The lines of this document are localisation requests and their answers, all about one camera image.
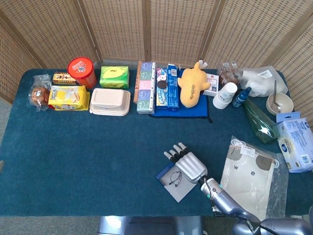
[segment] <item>robotic arm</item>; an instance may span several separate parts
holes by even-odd
[[[310,224],[303,219],[282,218],[260,221],[256,216],[242,208],[213,178],[208,178],[205,165],[187,147],[174,145],[172,155],[164,153],[191,182],[198,183],[201,191],[223,214],[239,220],[233,226],[234,235],[311,235]]]

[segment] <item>pink box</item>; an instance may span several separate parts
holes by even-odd
[[[150,90],[150,89],[151,89],[151,80],[139,81],[139,90]]]

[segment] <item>small box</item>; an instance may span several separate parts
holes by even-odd
[[[137,75],[136,75],[136,82],[135,82],[135,91],[134,91],[134,99],[133,102],[137,104],[138,101],[138,90],[139,90],[139,81],[140,81],[140,69],[141,69],[141,61],[138,61],[137,67]]]
[[[277,125],[279,147],[289,172],[313,170],[313,134],[306,118],[287,120]]]
[[[239,79],[242,77],[236,61],[221,63],[217,69],[217,74],[220,77],[222,87],[227,82],[233,82],[238,85]]]
[[[137,97],[139,114],[154,114],[156,94],[156,63],[142,62]]]
[[[167,69],[156,69],[156,109],[167,109]]]
[[[210,85],[209,89],[204,90],[203,94],[209,95],[209,96],[216,96],[217,92],[219,91],[219,77],[217,75],[207,73],[206,74],[206,80],[211,85]]]
[[[100,85],[103,88],[127,89],[129,83],[128,66],[102,66]]]
[[[168,80],[168,94],[167,106],[169,111],[177,111],[179,109],[179,95],[177,84],[178,69],[175,65],[168,64],[167,66],[167,80]]]
[[[53,76],[52,83],[61,85],[76,85],[76,80],[66,72],[56,72]]]
[[[197,185],[191,183],[173,162],[170,162],[156,179],[177,202],[180,202]]]

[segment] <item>plush toy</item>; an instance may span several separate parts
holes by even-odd
[[[200,69],[197,62],[192,69],[185,69],[181,78],[178,78],[178,85],[181,88],[180,101],[187,107],[194,107],[200,97],[200,92],[210,87],[206,80],[206,73]]]

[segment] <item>table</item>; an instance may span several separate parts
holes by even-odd
[[[255,137],[242,107],[217,110],[212,97],[213,123],[139,115],[132,102],[124,117],[36,112],[27,98],[32,76],[56,71],[65,70],[33,69],[21,78],[0,149],[5,161],[0,215],[213,215],[198,186],[177,203],[155,179],[168,163],[163,151],[183,142],[217,181],[232,135],[279,152],[276,142],[262,144]],[[95,72],[99,78],[100,70]],[[132,95],[135,76],[136,70],[130,70]],[[251,100],[268,114],[266,98]],[[312,195],[312,172],[290,174],[286,215],[308,213]]]

